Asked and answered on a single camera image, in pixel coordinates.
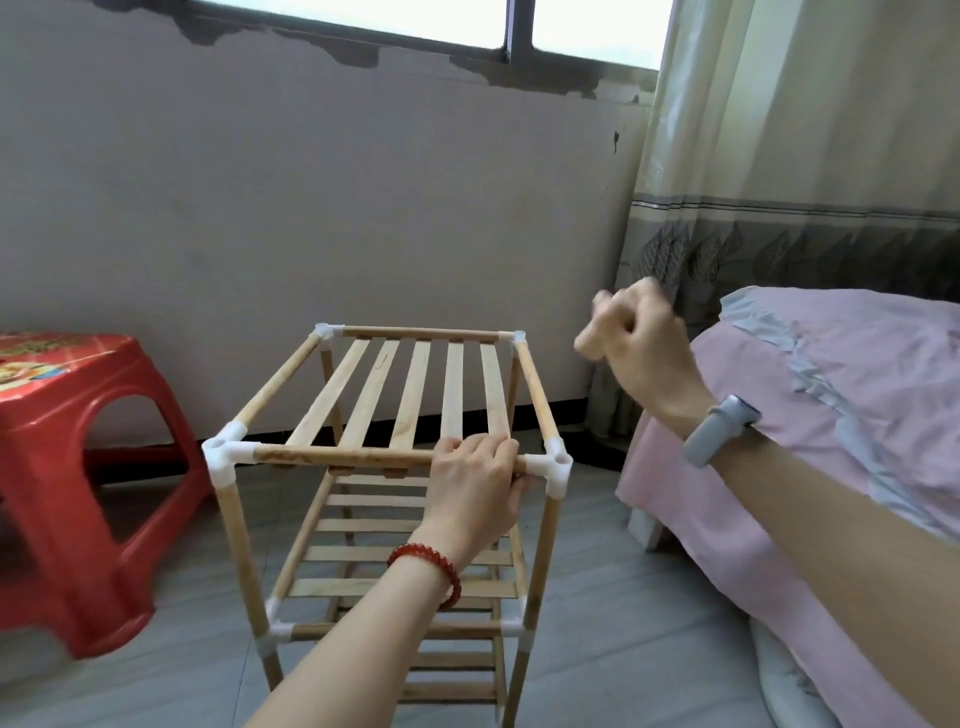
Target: hand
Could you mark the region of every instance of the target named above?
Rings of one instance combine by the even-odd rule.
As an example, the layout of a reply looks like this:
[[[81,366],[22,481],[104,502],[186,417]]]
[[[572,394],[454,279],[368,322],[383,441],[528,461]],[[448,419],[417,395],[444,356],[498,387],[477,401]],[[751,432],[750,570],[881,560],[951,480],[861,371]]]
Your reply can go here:
[[[467,567],[516,523],[520,499],[536,479],[514,477],[519,445],[503,435],[443,438],[434,448],[423,523],[410,543],[425,544]]]
[[[624,391],[686,438],[716,404],[693,358],[683,319],[646,278],[593,299],[593,318],[574,342],[587,358],[606,357]]]

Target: bed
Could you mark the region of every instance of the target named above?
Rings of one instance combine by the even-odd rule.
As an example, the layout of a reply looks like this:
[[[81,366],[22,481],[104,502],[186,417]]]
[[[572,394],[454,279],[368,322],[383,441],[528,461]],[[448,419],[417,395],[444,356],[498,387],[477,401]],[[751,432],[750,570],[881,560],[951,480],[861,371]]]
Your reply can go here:
[[[714,395],[736,393],[763,412],[764,434],[918,526],[960,537],[960,305],[751,286],[724,298],[693,350]],[[686,464],[680,445],[644,415],[617,495],[635,509],[631,530],[646,546],[668,529],[752,618],[781,728],[926,726],[719,476]],[[775,690],[784,676],[805,706]],[[817,708],[818,693],[829,710]]]

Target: red beaded bracelet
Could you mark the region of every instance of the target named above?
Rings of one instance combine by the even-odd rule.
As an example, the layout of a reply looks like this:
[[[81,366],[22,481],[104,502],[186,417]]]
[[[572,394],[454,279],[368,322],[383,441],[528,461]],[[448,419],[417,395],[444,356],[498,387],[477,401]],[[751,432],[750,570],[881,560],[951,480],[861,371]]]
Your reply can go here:
[[[435,551],[430,546],[424,544],[404,544],[403,546],[398,546],[394,549],[394,552],[390,554],[390,558],[387,559],[387,569],[396,561],[400,556],[417,556],[424,561],[429,561],[435,567],[446,574],[447,578],[450,580],[450,584],[453,585],[453,594],[450,595],[450,598],[440,605],[440,611],[450,609],[460,600],[460,574],[457,573],[456,568],[439,551]]]

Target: floor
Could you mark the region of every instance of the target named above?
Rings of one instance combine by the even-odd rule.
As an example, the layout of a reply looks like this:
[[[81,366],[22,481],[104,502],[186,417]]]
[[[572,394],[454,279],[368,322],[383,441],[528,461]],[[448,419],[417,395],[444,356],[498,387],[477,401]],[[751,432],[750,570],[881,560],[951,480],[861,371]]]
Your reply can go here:
[[[258,564],[273,584],[319,472],[257,466],[238,475]],[[771,728],[745,618],[681,552],[640,550],[613,495],[617,475],[574,469],[517,724]],[[521,514],[528,560],[541,499],[529,496]],[[45,633],[0,635],[0,725],[243,726],[267,689],[212,504],[158,574],[156,606],[130,644],[81,663]],[[284,667],[308,649],[284,645]],[[394,725],[490,728],[493,710],[400,706]]]

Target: smartwatch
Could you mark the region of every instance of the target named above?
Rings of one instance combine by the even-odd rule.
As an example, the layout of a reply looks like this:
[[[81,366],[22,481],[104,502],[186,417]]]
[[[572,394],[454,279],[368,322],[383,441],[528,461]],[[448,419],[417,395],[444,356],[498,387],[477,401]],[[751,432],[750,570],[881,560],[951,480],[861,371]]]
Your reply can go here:
[[[711,407],[703,420],[684,442],[684,460],[694,468],[704,468],[717,451],[744,427],[759,422],[760,412],[737,395],[727,395],[718,406]]]

